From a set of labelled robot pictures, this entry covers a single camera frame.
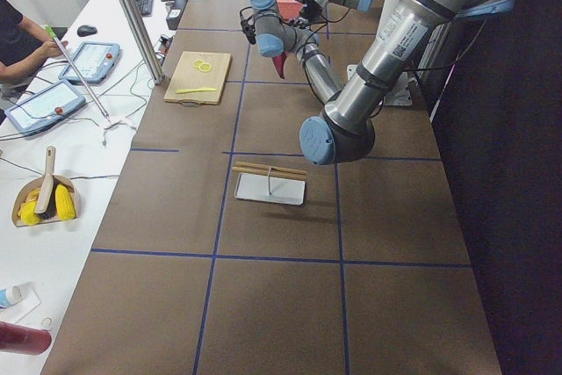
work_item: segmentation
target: metal pole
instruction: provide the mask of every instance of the metal pole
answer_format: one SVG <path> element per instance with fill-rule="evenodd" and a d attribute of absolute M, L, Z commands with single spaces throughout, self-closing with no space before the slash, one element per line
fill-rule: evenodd
<path fill-rule="evenodd" d="M 162 72 L 160 62 L 156 59 L 152 43 L 148 37 L 147 28 L 142 22 L 141 13 L 139 12 L 134 0 L 119 1 L 121 3 L 121 7 L 123 8 L 123 12 L 126 15 L 126 19 L 129 21 L 129 26 L 133 31 L 133 36 L 140 49 L 140 54 L 142 55 L 144 62 L 147 64 L 152 79 L 157 85 L 164 80 L 164 74 Z"/>
<path fill-rule="evenodd" d="M 78 76 L 78 79 L 80 79 L 80 82 L 82 83 L 82 85 L 84 86 L 84 88 L 88 91 L 88 94 L 90 94 L 91 98 L 94 100 L 94 103 L 96 103 L 97 108 L 99 109 L 99 111 L 102 112 L 102 114 L 104 115 L 104 117 L 108 120 L 110 120 L 109 117 L 109 113 L 107 112 L 107 110 L 105 109 L 105 107 L 100 103 L 99 99 L 96 96 L 96 93 L 94 92 L 94 90 L 90 87 L 90 85 L 88 84 L 88 82 L 84 79 L 84 77 L 82 76 L 82 73 L 80 72 L 80 69 L 75 65 L 74 61 L 72 60 L 72 57 L 70 57 L 70 54 L 68 54 L 67 49 L 65 48 L 65 46 L 61 43 L 61 41 L 59 40 L 59 38 L 56 36 L 56 34 L 54 33 L 54 31 L 49 27 L 49 29 L 47 29 L 49 31 L 49 34 L 51 35 L 51 37 L 53 37 L 54 42 L 56 43 L 56 45 L 59 47 L 59 49 L 62 51 L 62 54 L 64 55 L 65 59 L 68 61 L 68 64 L 70 65 L 70 67 L 75 71 L 76 75 Z"/>

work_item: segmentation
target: yellow brush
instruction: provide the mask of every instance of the yellow brush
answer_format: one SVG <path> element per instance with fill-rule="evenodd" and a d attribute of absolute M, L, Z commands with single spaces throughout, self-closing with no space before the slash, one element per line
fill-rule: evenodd
<path fill-rule="evenodd" d="M 216 88 L 212 87 L 199 87 L 199 88 L 179 88 L 176 90 L 176 94 L 189 94 L 190 92 L 204 92 L 204 91 L 216 91 Z"/>

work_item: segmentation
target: white bottle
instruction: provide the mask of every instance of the white bottle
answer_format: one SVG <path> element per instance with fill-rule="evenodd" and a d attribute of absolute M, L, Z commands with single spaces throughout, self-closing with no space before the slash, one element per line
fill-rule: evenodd
<path fill-rule="evenodd" d="M 19 301 L 21 301 L 21 291 L 16 285 L 0 290 L 0 310 L 15 305 Z"/>

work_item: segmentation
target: white desk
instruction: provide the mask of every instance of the white desk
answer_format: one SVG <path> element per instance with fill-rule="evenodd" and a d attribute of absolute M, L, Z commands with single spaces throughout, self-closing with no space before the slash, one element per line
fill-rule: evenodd
<path fill-rule="evenodd" d="M 165 17 L 164 4 L 155 0 L 152 15 L 144 18 L 149 37 L 155 45 L 161 34 L 173 34 L 166 26 Z M 83 24 L 94 25 L 98 33 L 85 38 L 78 37 L 76 29 Z M 68 41 L 70 51 L 84 40 L 120 44 L 121 57 L 115 69 L 106 81 L 93 88 L 98 94 L 106 91 L 141 62 L 141 52 L 136 46 L 119 0 L 90 0 L 63 39 Z M 39 76 L 55 82 L 61 70 L 62 66 L 56 66 L 41 71 Z M 100 98 L 111 115 L 127 115 L 143 105 L 143 99 L 131 94 L 135 77 L 134 71 Z M 146 66 L 140 66 L 136 81 L 133 92 L 148 100 L 153 84 Z M 36 78 L 29 90 L 37 92 L 46 86 L 47 83 Z M 73 118 L 91 118 L 103 124 L 104 118 L 96 105 L 88 96 L 86 99 L 90 103 L 75 113 Z M 131 116 L 135 125 L 140 123 L 143 112 L 144 108 Z M 0 126 L 0 140 L 12 133 L 17 133 L 17 130 L 6 119 Z M 118 175 L 129 151 L 134 130 L 128 126 L 115 126 L 106 133 L 105 147 L 99 134 L 98 128 L 91 121 L 65 120 L 40 135 L 0 141 L 0 148 L 4 151 L 2 158 L 41 173 L 45 164 L 46 147 L 54 145 L 54 173 L 57 175 L 69 178 Z M 75 179 L 73 182 L 81 199 L 81 210 L 75 220 L 34 227 L 14 227 L 11 210 L 15 198 L 27 182 L 38 176 L 0 160 L 0 288 L 31 283 L 41 303 L 17 324 L 47 328 L 55 338 L 117 178 Z M 36 357 L 0 352 L 0 372 L 12 375 L 38 374 L 48 352 L 49 350 Z"/>

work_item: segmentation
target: cutting board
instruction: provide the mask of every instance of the cutting board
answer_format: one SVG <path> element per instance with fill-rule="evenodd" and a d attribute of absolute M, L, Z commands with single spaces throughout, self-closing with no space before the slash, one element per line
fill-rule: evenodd
<path fill-rule="evenodd" d="M 196 66 L 201 61 L 211 65 L 212 68 L 209 72 L 201 72 Z M 230 53 L 183 52 L 169 82 L 164 101 L 217 105 L 227 80 L 230 61 Z M 176 94 L 176 90 L 200 87 L 211 87 L 215 88 L 216 91 Z"/>

